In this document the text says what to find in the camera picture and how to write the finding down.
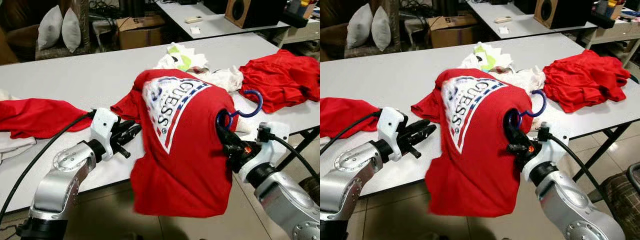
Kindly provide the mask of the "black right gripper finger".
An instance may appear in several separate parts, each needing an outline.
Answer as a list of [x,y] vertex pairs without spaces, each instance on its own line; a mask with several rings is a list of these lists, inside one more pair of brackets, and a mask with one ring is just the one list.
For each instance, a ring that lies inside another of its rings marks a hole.
[[518,128],[516,130],[516,141],[519,141],[522,138],[522,131],[520,129],[522,121],[521,114],[518,112],[518,110],[508,110],[507,120]]
[[230,112],[228,112],[228,110],[220,110],[219,123],[224,124],[224,126],[227,128],[227,130],[230,133],[230,140],[233,141],[235,134],[233,130],[231,130],[231,126],[234,123],[234,116]]
[[517,139],[516,139],[517,130],[518,130],[517,126],[514,125],[510,121],[510,119],[505,119],[505,121],[503,121],[503,131],[509,145],[514,145],[517,143]]
[[219,121],[216,121],[215,132],[219,138],[222,148],[228,149],[232,141],[230,140],[230,132],[226,128],[226,126],[224,126],[224,123],[220,123]]

